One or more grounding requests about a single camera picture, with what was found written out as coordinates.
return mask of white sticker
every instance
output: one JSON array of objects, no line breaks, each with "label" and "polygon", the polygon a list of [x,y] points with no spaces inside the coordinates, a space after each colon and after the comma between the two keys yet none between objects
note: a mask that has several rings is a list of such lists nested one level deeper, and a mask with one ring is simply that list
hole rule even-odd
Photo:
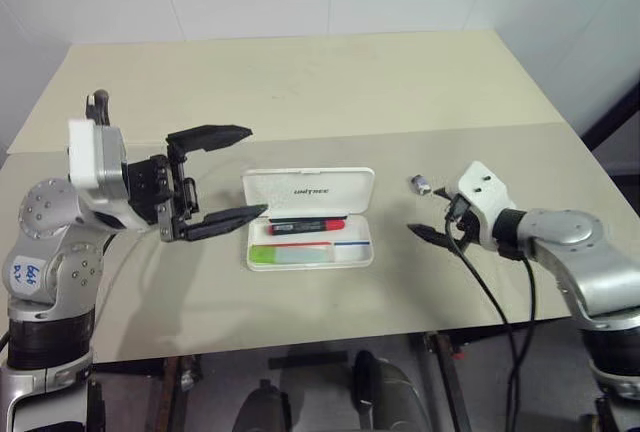
[{"label": "white sticker", "polygon": [[42,270],[46,260],[18,255],[11,265],[10,282],[16,292],[32,295],[40,288]]}]

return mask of small metal cylinder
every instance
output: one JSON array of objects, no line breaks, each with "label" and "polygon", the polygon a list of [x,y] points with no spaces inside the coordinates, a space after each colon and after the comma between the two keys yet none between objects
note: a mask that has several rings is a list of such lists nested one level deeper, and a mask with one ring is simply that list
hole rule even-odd
[{"label": "small metal cylinder", "polygon": [[427,179],[425,179],[421,175],[416,175],[415,177],[413,177],[411,179],[411,184],[415,188],[416,192],[420,195],[426,195],[431,192],[431,186],[427,182]]}]

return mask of black cable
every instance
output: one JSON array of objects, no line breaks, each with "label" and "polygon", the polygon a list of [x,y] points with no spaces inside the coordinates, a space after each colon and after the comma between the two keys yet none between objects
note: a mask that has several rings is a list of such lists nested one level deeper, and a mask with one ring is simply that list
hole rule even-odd
[{"label": "black cable", "polygon": [[9,331],[7,330],[2,337],[0,337],[0,352],[7,346],[9,342]]},{"label": "black cable", "polygon": [[[524,342],[522,343],[522,348],[520,349],[520,354],[518,354],[518,360],[513,365],[511,369],[511,373],[509,374],[509,387],[507,389],[507,395],[511,394],[511,390],[513,387],[514,378],[520,376],[520,367],[524,362],[524,359],[527,357],[527,352],[529,351],[529,347],[531,346],[531,341],[533,340],[533,333],[536,327],[536,312],[537,312],[537,299],[536,299],[536,278],[533,275],[533,269],[531,268],[531,264],[529,260],[524,257],[522,259],[524,262],[524,266],[527,269],[527,276],[529,278],[529,290],[530,290],[530,310],[529,310],[529,326],[527,327],[527,334],[525,335]],[[520,412],[520,397],[516,400],[516,408],[513,411],[513,416],[511,417],[511,427],[510,430],[516,430],[516,423],[518,421],[518,413]]]},{"label": "black cable", "polygon": [[[455,202],[456,202],[456,199],[454,199],[454,201],[451,204],[452,209],[456,206]],[[473,278],[476,279],[476,282],[478,282],[478,285],[480,285],[480,288],[485,293],[485,295],[493,305],[494,309],[500,316],[500,320],[504,324],[507,331],[507,337],[509,339],[509,349],[511,351],[511,359],[515,367],[515,364],[517,364],[518,362],[518,352],[516,349],[516,341],[513,335],[513,329],[511,327],[511,324],[509,323],[509,320],[507,319],[507,316],[504,314],[502,307],[500,307],[500,304],[498,304],[498,301],[494,297],[493,293],[491,293],[491,290],[489,289],[485,281],[482,279],[482,277],[480,276],[476,268],[473,266],[473,264],[469,261],[469,259],[467,259],[467,257],[464,255],[464,252],[460,250],[460,247],[458,247],[458,244],[456,244],[456,241],[453,239],[453,235],[451,233],[451,222],[453,222],[453,216],[447,215],[447,218],[444,224],[444,230],[447,235],[447,239],[449,240],[449,245],[451,246],[451,249],[455,252],[455,254],[460,258],[460,260],[462,260],[464,265],[467,266],[467,269],[469,269],[469,272],[471,272],[471,275],[473,275]],[[516,371],[516,374],[514,374],[514,377],[513,377],[513,386],[510,387],[507,391],[507,407],[506,407],[507,410],[505,414],[506,415],[505,430],[507,432],[511,430],[510,426],[512,422],[512,419],[511,419],[512,410],[519,409],[519,404],[518,404],[519,399],[520,399],[520,378],[519,378],[519,374]]]},{"label": "black cable", "polygon": [[110,235],[109,238],[107,238],[107,240],[105,240],[104,245],[102,246],[102,255],[107,253],[107,249],[109,248],[109,246],[111,245],[111,242],[113,242],[113,239],[116,238],[116,234]]}]

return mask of green eraser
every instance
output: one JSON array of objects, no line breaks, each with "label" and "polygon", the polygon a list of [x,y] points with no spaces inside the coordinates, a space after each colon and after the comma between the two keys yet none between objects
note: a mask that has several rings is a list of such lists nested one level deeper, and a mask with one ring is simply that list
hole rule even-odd
[{"label": "green eraser", "polygon": [[249,260],[254,264],[275,264],[276,247],[252,245],[249,249]]}]

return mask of beige table surface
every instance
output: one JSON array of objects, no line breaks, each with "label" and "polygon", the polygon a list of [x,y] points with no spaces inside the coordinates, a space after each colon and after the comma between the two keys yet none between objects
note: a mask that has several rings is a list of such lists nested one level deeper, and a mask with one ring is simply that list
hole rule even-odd
[{"label": "beige table surface", "polygon": [[[631,207],[497,35],[476,31],[74,46],[0,171],[0,257],[26,190],[66,175],[66,120],[100,87],[131,160],[202,123],[254,130],[189,159],[203,211],[241,205],[246,169],[373,168],[376,258],[363,269],[257,273],[244,263],[246,228],[192,244],[122,234],[99,294],[98,361],[497,323],[462,264],[405,225],[441,227],[446,205],[413,194],[411,175],[437,186],[475,159],[520,207],[592,212],[617,246],[640,254]],[[509,318],[525,320],[523,267],[479,247],[469,255]],[[539,318],[566,315],[551,275],[536,275]]]}]

